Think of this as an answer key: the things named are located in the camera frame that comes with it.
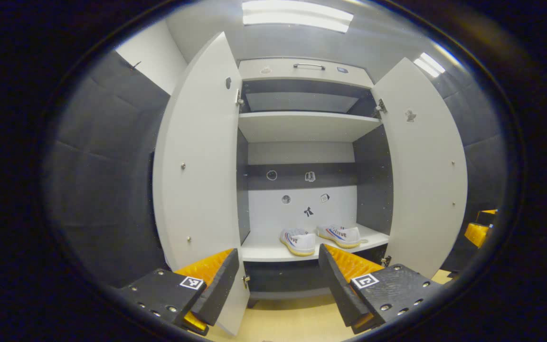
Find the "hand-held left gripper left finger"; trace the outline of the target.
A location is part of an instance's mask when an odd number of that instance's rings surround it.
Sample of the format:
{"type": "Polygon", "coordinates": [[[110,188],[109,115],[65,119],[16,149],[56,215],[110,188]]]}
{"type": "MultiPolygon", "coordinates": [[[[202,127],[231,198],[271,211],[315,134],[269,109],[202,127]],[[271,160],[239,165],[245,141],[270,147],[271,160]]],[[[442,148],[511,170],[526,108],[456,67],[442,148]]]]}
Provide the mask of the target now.
{"type": "Polygon", "coordinates": [[[238,269],[233,247],[177,271],[150,271],[120,288],[119,298],[141,318],[206,335],[222,312],[238,269]]]}

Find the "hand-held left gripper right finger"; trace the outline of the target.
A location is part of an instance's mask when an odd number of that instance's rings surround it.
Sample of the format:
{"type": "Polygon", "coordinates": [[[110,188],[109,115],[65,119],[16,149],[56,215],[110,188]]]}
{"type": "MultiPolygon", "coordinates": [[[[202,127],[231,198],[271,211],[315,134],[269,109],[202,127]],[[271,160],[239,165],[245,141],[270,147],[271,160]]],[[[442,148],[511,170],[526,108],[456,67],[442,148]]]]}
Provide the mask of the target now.
{"type": "Polygon", "coordinates": [[[356,335],[399,320],[443,290],[443,285],[403,264],[381,266],[326,244],[321,244],[318,256],[343,322],[356,335]]]}

